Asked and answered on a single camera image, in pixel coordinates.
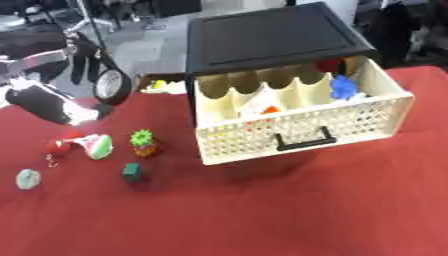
black drawer handle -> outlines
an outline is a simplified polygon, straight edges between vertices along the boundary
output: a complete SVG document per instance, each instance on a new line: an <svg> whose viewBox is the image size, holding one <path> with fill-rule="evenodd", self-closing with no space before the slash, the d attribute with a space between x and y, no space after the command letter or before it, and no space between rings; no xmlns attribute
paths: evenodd
<svg viewBox="0 0 448 256"><path fill-rule="evenodd" d="M331 136L330 131L328 131L328 128L326 126L320 127L320 130L324 134L325 139L304 141L304 142L294 143L294 144L285 144L285 142L283 141L282 135L280 133L276 133L274 136L275 136L275 139L277 139L277 143L278 143L277 151L286 151L286 150L297 149L297 148L306 148L306 147L313 147L313 146L336 143L337 139L335 137Z"/></svg>

small green block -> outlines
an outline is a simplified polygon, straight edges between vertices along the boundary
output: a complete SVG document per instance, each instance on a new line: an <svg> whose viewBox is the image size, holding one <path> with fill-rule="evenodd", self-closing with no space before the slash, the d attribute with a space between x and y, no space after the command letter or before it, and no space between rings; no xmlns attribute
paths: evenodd
<svg viewBox="0 0 448 256"><path fill-rule="evenodd" d="M126 164L123 169L123 177L128 182L135 182L140 180L140 164L130 163Z"/></svg>

mesh pattern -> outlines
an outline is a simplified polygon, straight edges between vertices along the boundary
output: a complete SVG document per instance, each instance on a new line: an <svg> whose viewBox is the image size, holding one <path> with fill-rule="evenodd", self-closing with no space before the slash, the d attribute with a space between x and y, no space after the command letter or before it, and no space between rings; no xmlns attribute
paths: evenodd
<svg viewBox="0 0 448 256"><path fill-rule="evenodd" d="M399 114L400 103L404 103L404 99L285 113L276 118L198 129L197 138L202 157L209 159L276 151L276 133L281 134L287 144L322 139L321 126L327 126L338 140L362 141L366 136L390 133L388 130Z"/></svg>

red table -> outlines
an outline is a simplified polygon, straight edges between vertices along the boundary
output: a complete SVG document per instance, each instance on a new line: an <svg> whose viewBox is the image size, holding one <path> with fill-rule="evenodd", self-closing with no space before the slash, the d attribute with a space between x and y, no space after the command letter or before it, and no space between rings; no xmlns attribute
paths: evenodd
<svg viewBox="0 0 448 256"><path fill-rule="evenodd" d="M201 164L184 96L135 94L82 128L113 137L110 158L79 149L56 168L42 151L64 127L2 109L0 255L448 255L448 76L389 73L416 95L397 136L219 166ZM121 169L140 128L162 152L133 187ZM23 168L38 188L15 187Z"/></svg>

blue star toy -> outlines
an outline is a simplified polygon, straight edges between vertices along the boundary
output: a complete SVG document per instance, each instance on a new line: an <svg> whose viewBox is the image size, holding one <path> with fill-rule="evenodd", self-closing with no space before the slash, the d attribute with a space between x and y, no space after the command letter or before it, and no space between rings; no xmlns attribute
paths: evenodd
<svg viewBox="0 0 448 256"><path fill-rule="evenodd" d="M348 100L358 92L356 83L346 76L338 75L331 81L331 97L336 100Z"/></svg>

